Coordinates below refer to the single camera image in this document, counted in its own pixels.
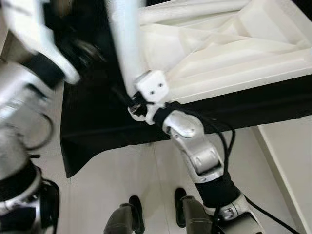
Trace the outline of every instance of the black tablecloth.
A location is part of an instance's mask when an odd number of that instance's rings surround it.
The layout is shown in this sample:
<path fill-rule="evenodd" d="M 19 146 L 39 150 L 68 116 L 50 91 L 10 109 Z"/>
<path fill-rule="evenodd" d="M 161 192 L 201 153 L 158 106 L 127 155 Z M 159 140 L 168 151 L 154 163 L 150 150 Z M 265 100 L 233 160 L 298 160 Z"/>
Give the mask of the black tablecloth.
<path fill-rule="evenodd" d="M 311 1 L 295 1 L 311 18 Z M 96 64 L 77 86 L 64 89 L 60 142 L 68 177 L 109 149 L 169 139 L 157 126 L 136 122 L 111 91 L 121 76 L 116 61 Z M 312 114 L 312 76 L 226 94 L 186 107 L 217 117 L 235 128 Z"/>

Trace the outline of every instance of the white floor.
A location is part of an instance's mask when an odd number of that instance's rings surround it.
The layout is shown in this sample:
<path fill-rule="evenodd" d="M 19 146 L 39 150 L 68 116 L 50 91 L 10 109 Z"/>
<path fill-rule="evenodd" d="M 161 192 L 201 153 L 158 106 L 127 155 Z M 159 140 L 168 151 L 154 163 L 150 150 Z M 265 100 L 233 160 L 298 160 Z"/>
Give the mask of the white floor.
<path fill-rule="evenodd" d="M 175 223 L 174 191 L 183 186 L 199 199 L 179 151 L 170 141 L 128 146 L 103 152 L 79 173 L 66 179 L 59 145 L 62 90 L 50 106 L 49 116 L 56 125 L 54 140 L 41 149 L 34 162 L 46 178 L 61 189 L 59 234 L 100 234 L 119 204 L 137 194 L 143 203 L 147 234 L 184 234 Z M 36 141 L 44 133 L 35 128 L 29 139 Z M 219 147 L 216 136 L 211 141 Z M 251 200 L 294 226 L 277 183 L 250 128 L 237 131 L 230 171 L 236 185 Z M 269 234 L 288 234 L 285 229 L 256 212 Z"/>

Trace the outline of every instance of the trouser leg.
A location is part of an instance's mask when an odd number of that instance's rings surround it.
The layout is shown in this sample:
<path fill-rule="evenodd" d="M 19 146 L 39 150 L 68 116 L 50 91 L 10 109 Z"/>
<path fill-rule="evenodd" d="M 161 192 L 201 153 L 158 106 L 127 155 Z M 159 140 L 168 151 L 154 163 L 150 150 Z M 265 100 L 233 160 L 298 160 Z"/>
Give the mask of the trouser leg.
<path fill-rule="evenodd" d="M 131 234 L 133 232 L 132 222 L 131 205 L 122 204 L 109 218 L 104 234 Z"/>
<path fill-rule="evenodd" d="M 212 221 L 200 202 L 193 196 L 182 198 L 187 234 L 209 234 Z"/>

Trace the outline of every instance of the black shoe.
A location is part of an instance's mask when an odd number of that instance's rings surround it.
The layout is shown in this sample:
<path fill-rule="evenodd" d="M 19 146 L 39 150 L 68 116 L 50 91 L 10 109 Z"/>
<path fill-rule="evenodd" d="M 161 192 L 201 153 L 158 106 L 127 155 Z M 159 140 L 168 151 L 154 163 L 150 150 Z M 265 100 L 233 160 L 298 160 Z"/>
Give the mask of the black shoe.
<path fill-rule="evenodd" d="M 185 228 L 185 217 L 183 212 L 182 198 L 186 196 L 186 191 L 183 188 L 177 188 L 175 191 L 175 218 L 179 227 Z"/>
<path fill-rule="evenodd" d="M 140 198 L 138 196 L 132 196 L 129 198 L 129 203 L 133 205 L 132 216 L 133 224 L 132 229 L 136 234 L 143 234 L 145 231 L 144 220 L 143 220 L 143 209 Z"/>

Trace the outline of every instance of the gray pants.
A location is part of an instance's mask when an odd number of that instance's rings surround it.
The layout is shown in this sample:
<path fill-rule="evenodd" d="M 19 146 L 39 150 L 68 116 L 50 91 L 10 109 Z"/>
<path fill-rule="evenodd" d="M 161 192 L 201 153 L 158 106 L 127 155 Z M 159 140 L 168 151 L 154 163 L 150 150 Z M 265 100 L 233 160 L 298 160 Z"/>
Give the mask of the gray pants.
<path fill-rule="evenodd" d="M 187 234 L 209 233 L 212 222 L 202 204 L 193 196 L 185 196 L 182 200 Z M 122 204 L 109 218 L 104 234 L 131 234 L 132 232 L 131 205 Z"/>

